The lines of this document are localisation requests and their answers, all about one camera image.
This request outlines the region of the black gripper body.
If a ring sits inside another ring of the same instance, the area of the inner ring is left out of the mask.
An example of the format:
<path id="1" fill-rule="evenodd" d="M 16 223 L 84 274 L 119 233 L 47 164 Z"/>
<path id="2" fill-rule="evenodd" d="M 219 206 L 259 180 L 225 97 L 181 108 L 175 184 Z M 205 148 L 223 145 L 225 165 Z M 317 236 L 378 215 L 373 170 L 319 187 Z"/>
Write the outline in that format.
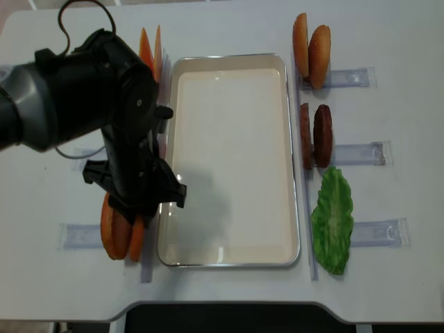
<path id="1" fill-rule="evenodd" d="M 103 134 L 107 160 L 88 160 L 83 169 L 87 184 L 95 183 L 110 195 L 109 206 L 133 224 L 138 214 L 152 218 L 159 205 L 185 206 L 187 186 L 179 183 L 160 156 L 157 135 L 149 133 L 129 145 L 121 137 Z"/>

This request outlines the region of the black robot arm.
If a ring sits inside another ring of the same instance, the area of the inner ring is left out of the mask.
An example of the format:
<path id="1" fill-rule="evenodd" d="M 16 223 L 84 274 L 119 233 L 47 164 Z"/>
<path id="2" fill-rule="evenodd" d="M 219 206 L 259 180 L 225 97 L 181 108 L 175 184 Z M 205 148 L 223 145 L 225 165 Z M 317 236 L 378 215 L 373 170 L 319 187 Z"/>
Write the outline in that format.
<path id="1" fill-rule="evenodd" d="M 160 157 L 157 134 L 173 110 L 157 104 L 152 71 L 111 31 L 98 30 L 70 55 L 49 49 L 1 80 L 1 148 L 45 152 L 100 130 L 107 157 L 88 161 L 84 181 L 108 192 L 129 222 L 162 203 L 184 207 L 185 185 Z"/>

